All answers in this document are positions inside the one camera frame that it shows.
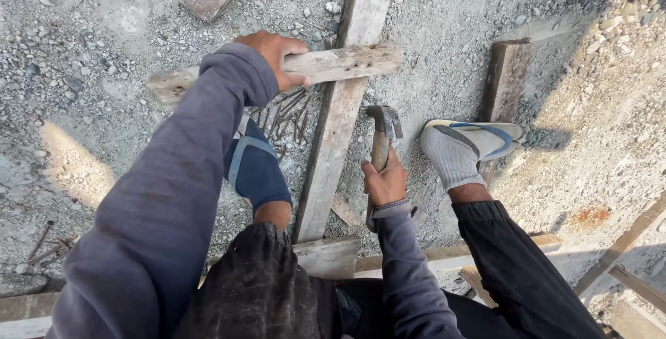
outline hammer head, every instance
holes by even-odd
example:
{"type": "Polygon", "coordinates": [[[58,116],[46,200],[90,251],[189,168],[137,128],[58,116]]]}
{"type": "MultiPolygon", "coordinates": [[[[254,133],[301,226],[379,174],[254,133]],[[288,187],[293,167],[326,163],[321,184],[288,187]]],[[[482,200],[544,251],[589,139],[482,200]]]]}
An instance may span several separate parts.
{"type": "Polygon", "coordinates": [[[398,112],[387,105],[372,105],[366,110],[368,116],[375,119],[375,131],[383,132],[388,140],[402,139],[402,126],[398,112]]]}

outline sock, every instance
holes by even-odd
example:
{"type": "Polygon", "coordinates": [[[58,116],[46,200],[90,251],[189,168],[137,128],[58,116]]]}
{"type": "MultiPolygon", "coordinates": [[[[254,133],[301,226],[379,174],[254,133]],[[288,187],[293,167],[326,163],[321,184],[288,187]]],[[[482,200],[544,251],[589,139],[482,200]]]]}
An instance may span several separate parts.
{"type": "MultiPolygon", "coordinates": [[[[232,141],[224,156],[224,178],[229,180],[229,166],[238,140],[232,141]]],[[[252,145],[245,147],[235,189],[252,203],[253,212],[269,201],[287,201],[292,204],[291,194],[284,180],[278,161],[265,150],[252,145]]]]}
{"type": "Polygon", "coordinates": [[[447,191],[467,183],[485,186],[486,182],[476,170],[476,163],[481,153],[488,155],[504,144],[502,139],[488,131],[463,132],[437,125],[428,127],[421,136],[421,146],[435,165],[442,186],[447,191]]]}

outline sleeve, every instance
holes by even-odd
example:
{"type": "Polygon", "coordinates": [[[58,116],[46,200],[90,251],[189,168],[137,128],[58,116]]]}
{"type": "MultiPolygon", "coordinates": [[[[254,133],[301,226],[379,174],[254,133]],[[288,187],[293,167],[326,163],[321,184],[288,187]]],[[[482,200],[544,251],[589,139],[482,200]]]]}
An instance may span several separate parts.
{"type": "Polygon", "coordinates": [[[208,54],[199,78],[95,212],[65,260],[47,338],[169,337],[204,265],[223,158],[244,106],[279,91],[253,48],[208,54]]]}
{"type": "Polygon", "coordinates": [[[375,208],[373,214],[383,255],[384,305],[395,322],[395,337],[462,338],[416,240],[410,205],[403,201],[375,208]]]}

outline navy blue sock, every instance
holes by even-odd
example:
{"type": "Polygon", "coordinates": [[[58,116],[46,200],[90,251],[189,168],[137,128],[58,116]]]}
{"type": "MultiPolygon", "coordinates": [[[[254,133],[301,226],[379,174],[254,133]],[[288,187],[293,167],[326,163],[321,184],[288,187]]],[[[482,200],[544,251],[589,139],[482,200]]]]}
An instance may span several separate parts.
{"type": "MultiPolygon", "coordinates": [[[[263,132],[252,119],[248,121],[245,133],[248,137],[263,140],[268,144],[263,132]]],[[[229,167],[237,144],[238,140],[233,140],[224,156],[224,178],[226,180],[229,180],[229,167]]],[[[241,196],[250,200],[253,212],[269,201],[292,203],[291,194],[282,171],[280,171],[278,161],[265,150],[252,145],[245,147],[240,159],[235,189],[241,196]]]]}

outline ankle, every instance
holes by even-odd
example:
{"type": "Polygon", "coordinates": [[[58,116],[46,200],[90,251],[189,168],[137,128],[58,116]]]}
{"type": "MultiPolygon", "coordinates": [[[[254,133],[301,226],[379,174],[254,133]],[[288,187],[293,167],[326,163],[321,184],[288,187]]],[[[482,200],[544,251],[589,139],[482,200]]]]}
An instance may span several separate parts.
{"type": "Polygon", "coordinates": [[[254,213],[254,223],[271,223],[285,231],[291,221],[292,207],[287,201],[269,201],[254,213]]]}
{"type": "Polygon", "coordinates": [[[486,186],[479,183],[467,183],[457,186],[448,191],[452,203],[456,202],[476,202],[492,201],[486,186]]]}

